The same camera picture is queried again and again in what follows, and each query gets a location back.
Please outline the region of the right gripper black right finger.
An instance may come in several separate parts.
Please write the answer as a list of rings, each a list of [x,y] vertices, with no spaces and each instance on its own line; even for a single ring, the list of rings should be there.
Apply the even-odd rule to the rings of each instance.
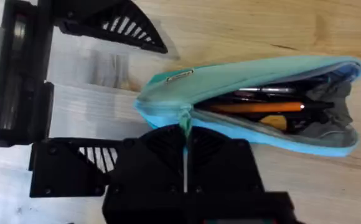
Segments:
[[[188,145],[188,190],[195,193],[264,192],[250,143],[195,126]]]

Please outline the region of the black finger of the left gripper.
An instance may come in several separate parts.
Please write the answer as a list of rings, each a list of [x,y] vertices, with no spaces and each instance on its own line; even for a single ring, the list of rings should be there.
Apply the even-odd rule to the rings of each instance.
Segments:
[[[153,23],[132,0],[55,0],[54,21],[64,34],[168,53]]]
[[[29,197],[99,197],[110,183],[121,142],[50,138],[32,145]]]

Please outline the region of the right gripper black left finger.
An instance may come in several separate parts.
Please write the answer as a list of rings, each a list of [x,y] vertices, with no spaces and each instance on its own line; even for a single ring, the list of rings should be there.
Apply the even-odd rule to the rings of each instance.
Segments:
[[[178,125],[154,129],[116,146],[117,158],[110,172],[109,191],[126,194],[184,191],[185,136]]]

